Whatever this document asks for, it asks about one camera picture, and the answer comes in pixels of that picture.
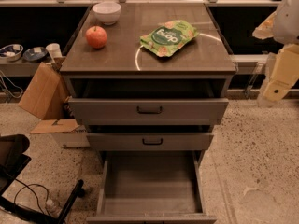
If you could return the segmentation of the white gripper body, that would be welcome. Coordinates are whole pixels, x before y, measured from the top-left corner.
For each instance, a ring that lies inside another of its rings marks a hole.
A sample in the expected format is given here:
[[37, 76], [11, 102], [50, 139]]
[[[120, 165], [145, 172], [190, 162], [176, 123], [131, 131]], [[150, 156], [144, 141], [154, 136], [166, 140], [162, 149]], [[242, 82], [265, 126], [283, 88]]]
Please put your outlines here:
[[297, 44], [299, 37], [299, 0], [282, 0], [273, 23], [274, 39], [281, 44]]

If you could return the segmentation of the yellow taped gripper finger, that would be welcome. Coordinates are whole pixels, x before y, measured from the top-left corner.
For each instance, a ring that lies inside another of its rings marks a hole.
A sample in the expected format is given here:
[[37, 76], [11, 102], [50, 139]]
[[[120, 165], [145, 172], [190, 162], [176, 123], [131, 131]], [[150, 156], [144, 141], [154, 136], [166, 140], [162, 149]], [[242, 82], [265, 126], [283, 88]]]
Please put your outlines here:
[[274, 106], [299, 80], [299, 45], [285, 45], [278, 54], [270, 53], [265, 75], [257, 103], [259, 106]]
[[252, 36], [261, 40], [271, 38], [273, 36], [273, 23], [276, 13], [271, 13], [259, 26], [257, 26]]

